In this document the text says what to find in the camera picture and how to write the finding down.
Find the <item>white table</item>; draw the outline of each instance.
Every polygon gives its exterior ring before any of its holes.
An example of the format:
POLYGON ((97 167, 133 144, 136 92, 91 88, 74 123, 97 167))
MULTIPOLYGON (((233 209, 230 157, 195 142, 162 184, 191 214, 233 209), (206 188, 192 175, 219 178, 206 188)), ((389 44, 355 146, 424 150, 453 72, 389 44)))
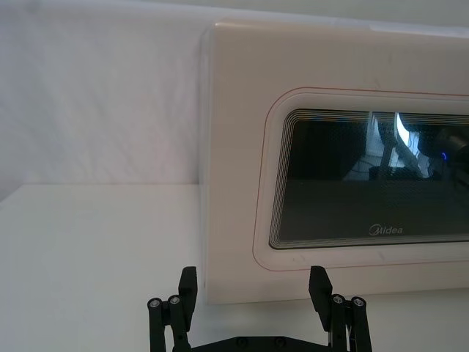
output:
MULTIPOLYGON (((202 274, 202 245, 198 186, 21 187, 0 203, 0 351, 148 351, 147 300, 202 274)), ((468 349, 469 290, 366 299, 374 351, 468 349)), ((261 334, 327 338, 309 301, 207 306, 199 283, 193 346, 261 334)))

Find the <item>midea logo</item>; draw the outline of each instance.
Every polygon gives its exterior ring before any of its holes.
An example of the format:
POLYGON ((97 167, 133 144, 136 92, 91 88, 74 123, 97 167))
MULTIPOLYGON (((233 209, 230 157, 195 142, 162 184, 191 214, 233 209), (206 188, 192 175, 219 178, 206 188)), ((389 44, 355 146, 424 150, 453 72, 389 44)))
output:
POLYGON ((373 224, 369 227, 369 235, 376 236, 376 235, 394 235, 394 234, 401 234, 402 227, 387 227, 383 226, 382 224, 373 224))

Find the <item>bolt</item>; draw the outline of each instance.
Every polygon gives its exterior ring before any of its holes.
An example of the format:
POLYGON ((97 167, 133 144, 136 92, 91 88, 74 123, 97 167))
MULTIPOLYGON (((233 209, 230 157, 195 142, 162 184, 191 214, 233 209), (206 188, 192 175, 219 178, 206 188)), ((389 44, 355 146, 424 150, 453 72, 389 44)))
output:
POLYGON ((156 308, 160 305, 160 301, 157 300, 157 299, 154 299, 153 301, 151 301, 149 304, 150 308, 156 308))
POLYGON ((287 341, 283 337, 276 337, 274 343, 276 344, 277 348, 283 348, 287 344, 287 341))
POLYGON ((238 337, 236 339, 236 345, 239 348, 246 348, 248 347, 248 339, 246 339, 245 337, 238 337))
POLYGON ((355 305, 359 306, 359 307, 363 307, 365 305, 365 302, 363 302, 363 300, 359 299, 359 298, 355 298, 353 300, 353 303, 355 303, 355 305))
POLYGON ((171 304, 178 304, 181 300, 179 299, 179 297, 175 296, 171 298, 169 301, 171 302, 171 304))
POLYGON ((337 304, 340 304, 342 303, 344 300, 340 297, 340 296, 334 296, 334 298, 332 298, 334 300, 334 302, 336 302, 337 304))

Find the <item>glass window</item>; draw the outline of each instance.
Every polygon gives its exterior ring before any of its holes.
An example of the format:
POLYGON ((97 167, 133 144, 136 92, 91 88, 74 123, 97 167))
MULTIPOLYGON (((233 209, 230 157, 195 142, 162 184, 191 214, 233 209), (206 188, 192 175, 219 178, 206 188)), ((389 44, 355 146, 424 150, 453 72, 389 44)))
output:
POLYGON ((469 116, 287 116, 271 247, 441 241, 469 241, 469 116))

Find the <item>white microwave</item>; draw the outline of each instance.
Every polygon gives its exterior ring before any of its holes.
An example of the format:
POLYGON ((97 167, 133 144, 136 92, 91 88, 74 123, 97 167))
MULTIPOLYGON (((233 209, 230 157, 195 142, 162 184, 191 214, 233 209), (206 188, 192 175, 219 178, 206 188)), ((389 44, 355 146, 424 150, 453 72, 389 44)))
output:
POLYGON ((469 35, 225 20, 204 40, 211 303, 469 287, 469 35))

